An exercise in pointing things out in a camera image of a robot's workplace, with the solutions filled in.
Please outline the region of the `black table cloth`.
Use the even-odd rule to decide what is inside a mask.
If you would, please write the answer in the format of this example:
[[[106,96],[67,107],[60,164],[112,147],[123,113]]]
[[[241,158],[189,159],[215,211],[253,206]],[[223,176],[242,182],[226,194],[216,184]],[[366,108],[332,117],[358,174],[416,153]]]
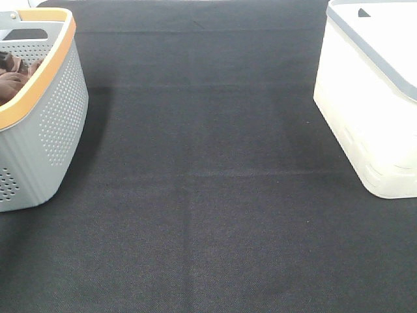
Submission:
[[[44,205],[1,215],[2,312],[415,312],[416,200],[313,101],[326,1],[46,1],[89,90]]]

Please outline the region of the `grey perforated laundry basket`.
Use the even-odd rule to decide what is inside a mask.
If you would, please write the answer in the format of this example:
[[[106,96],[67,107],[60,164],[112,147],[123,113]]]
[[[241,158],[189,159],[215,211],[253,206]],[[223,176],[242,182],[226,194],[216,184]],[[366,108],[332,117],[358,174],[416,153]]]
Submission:
[[[78,146],[89,96],[65,8],[1,13],[3,30],[41,29],[44,38],[2,40],[1,50],[40,62],[16,96],[1,106],[1,210],[26,209],[57,192]]]

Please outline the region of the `white storage bin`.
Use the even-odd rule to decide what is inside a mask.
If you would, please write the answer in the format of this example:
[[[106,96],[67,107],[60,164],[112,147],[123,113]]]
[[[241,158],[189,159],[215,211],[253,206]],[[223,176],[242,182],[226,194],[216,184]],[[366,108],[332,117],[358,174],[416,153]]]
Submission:
[[[313,99],[370,193],[416,196],[415,1],[330,1]]]

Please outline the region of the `brown towels in basket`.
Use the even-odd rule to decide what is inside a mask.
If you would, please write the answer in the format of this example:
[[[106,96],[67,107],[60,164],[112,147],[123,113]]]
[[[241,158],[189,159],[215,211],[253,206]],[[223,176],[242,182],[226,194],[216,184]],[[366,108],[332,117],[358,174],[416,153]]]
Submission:
[[[22,58],[1,51],[1,105],[16,96],[42,62],[39,59],[28,65]]]

